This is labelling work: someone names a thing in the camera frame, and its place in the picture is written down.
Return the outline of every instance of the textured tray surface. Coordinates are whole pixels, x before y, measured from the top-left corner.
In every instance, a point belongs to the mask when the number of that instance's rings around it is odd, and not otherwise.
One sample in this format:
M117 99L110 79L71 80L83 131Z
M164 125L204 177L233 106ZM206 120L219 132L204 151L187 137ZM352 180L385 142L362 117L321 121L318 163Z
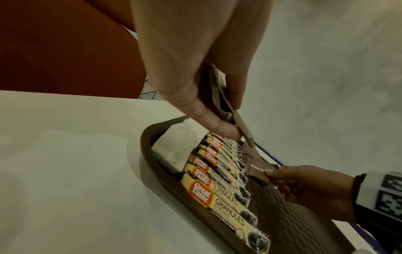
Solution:
M141 150L145 161L159 182L233 250L240 254L253 254L154 158L151 146L172 124L181 123L184 119L181 117L157 123L144 130ZM355 250L331 220L322 219L302 206L287 203L274 187L263 188L249 177L246 189L252 195L249 209L258 217L258 228L272 237L270 254L350 254Z

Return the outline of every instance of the tray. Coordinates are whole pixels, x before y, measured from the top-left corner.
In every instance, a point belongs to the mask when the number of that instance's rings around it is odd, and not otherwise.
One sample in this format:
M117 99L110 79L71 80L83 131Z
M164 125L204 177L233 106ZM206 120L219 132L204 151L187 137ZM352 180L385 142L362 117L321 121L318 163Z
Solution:
M149 126L141 135L142 155L162 186L178 199L220 239L239 254L255 254L209 209L205 209L180 185L179 179L157 162L151 147L167 129L186 117ZM274 186L263 187L251 177L246 189L251 193L249 209L258 217L258 228L272 237L270 254L351 254L355 248L331 221L309 209L292 205Z

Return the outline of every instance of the hand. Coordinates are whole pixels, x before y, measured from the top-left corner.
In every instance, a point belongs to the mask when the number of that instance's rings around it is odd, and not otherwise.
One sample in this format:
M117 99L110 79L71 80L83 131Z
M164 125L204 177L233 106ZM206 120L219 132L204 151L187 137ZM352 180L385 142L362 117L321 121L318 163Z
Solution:
M194 77L212 62L226 74L227 96L239 109L251 59L273 0L131 0L139 48L155 90L205 128L239 140L238 129L198 98Z
M289 203L304 205L317 214L355 223L353 177L314 166L284 166L266 171Z

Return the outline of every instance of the fingernail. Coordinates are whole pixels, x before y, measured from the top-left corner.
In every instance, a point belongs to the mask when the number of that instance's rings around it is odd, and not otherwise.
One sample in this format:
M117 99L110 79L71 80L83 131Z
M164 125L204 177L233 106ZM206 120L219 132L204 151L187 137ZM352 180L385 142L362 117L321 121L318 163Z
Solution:
M266 169L265 174L272 174L273 170L272 169Z

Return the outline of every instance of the table surface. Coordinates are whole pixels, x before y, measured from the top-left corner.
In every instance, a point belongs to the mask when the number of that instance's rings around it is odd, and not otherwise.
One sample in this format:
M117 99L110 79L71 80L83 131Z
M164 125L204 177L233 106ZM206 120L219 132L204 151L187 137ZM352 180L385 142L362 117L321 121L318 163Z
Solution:
M142 158L142 131L182 115L164 101L0 91L0 253L233 253Z

